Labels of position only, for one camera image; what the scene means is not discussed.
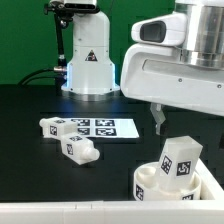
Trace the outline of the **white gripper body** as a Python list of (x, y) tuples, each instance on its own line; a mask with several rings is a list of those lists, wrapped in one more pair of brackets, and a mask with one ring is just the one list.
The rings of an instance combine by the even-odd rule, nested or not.
[(124, 57), (121, 90), (128, 98), (224, 116), (224, 70), (186, 65), (173, 47), (134, 44)]

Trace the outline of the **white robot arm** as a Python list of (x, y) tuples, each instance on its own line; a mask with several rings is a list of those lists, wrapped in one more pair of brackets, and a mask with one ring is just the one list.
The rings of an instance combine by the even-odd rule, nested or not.
[(74, 23), (65, 93), (91, 100), (120, 90), (148, 101), (158, 133), (165, 105), (224, 117), (224, 0), (175, 0), (172, 13), (135, 23), (119, 85), (108, 19), (77, 13)]

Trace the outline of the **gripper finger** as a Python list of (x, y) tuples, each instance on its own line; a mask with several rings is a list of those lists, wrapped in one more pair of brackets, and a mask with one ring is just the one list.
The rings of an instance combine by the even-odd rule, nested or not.
[(163, 113), (163, 106), (158, 103), (152, 103), (150, 106), (150, 111), (156, 122), (155, 126), (156, 134), (163, 135), (165, 132), (164, 123), (166, 121), (165, 115)]

